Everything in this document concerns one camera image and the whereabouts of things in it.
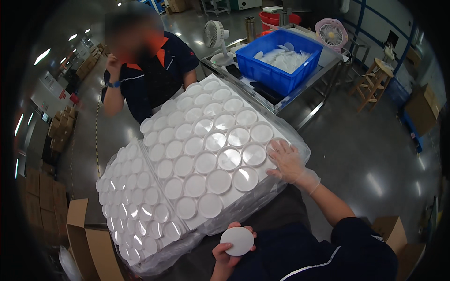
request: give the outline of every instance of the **red bucket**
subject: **red bucket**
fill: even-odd
[[[279,26],[280,25],[280,14],[279,13],[266,13],[266,12],[260,12],[259,17],[261,18],[262,22]],[[289,23],[294,24],[300,24],[302,22],[302,18],[300,16],[297,16],[296,14],[291,14],[289,16]],[[262,30],[268,30],[270,27],[268,25],[262,24]]]

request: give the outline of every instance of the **person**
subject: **person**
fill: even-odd
[[[127,2],[105,16],[105,40],[111,50],[102,93],[105,113],[120,112],[124,99],[140,123],[168,99],[197,82],[198,58],[180,38],[162,31],[150,6]]]
[[[224,280],[395,280],[397,257],[383,238],[306,168],[297,148],[286,141],[271,142],[270,157],[279,170],[268,175],[307,192],[333,227],[331,243],[318,242],[302,223],[253,233],[255,245],[242,257],[229,256],[230,243],[217,245],[211,281]],[[228,228],[241,226],[231,223]]]

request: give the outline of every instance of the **wooden stool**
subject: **wooden stool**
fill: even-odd
[[[378,67],[379,69],[375,73],[372,73],[375,67]],[[363,109],[367,103],[374,103],[372,107],[369,109],[369,112],[372,111],[372,109],[375,107],[375,105],[377,105],[377,103],[381,99],[381,96],[383,95],[384,90],[389,84],[389,81],[391,80],[391,78],[394,77],[392,71],[389,68],[387,68],[383,64],[383,62],[378,58],[375,58],[374,63],[372,64],[372,66],[369,68],[369,70],[366,72],[365,75],[366,76],[362,77],[359,80],[359,82],[348,93],[348,95],[351,96],[354,94],[355,90],[358,90],[360,96],[363,98],[363,102],[358,107],[357,110],[358,112],[360,112],[361,109]],[[381,86],[381,81],[383,81],[386,77],[387,79],[386,82],[384,83],[384,86]],[[375,91],[378,89],[380,89],[381,92],[378,93],[377,96],[375,96]]]

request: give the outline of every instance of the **blue plastic crate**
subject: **blue plastic crate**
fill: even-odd
[[[312,54],[293,74],[253,58],[259,51],[267,53],[286,42],[292,43],[297,53],[303,50]],[[283,30],[276,30],[237,50],[236,56],[239,70],[245,77],[261,82],[286,97],[315,70],[322,49],[321,45],[308,39]]]
[[[385,90],[397,108],[402,108],[410,98],[410,94],[403,88],[400,82],[392,78]]]

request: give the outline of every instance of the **gloved hand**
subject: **gloved hand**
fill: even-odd
[[[269,149],[267,153],[276,161],[279,170],[267,169],[266,174],[293,183],[311,195],[318,187],[320,178],[313,170],[305,167],[298,149],[285,140],[280,140],[279,143],[271,141],[270,144],[273,150]]]

